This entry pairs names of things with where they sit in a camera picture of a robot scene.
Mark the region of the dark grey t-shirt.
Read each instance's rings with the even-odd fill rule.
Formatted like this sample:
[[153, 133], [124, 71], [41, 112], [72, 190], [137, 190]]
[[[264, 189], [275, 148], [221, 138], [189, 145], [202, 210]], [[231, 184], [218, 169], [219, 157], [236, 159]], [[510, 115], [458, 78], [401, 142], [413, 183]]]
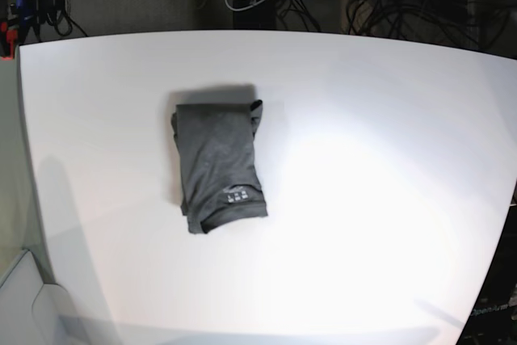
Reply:
[[263, 102], [180, 104], [170, 124], [179, 152], [181, 210], [191, 234], [266, 217], [254, 164]]

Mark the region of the red clamp tool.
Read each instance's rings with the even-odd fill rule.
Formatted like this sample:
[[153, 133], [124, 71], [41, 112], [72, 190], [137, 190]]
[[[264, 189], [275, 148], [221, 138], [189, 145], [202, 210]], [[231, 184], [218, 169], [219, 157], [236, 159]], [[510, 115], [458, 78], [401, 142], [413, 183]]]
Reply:
[[18, 42], [18, 20], [3, 19], [1, 21], [1, 60], [10, 61], [15, 58]]

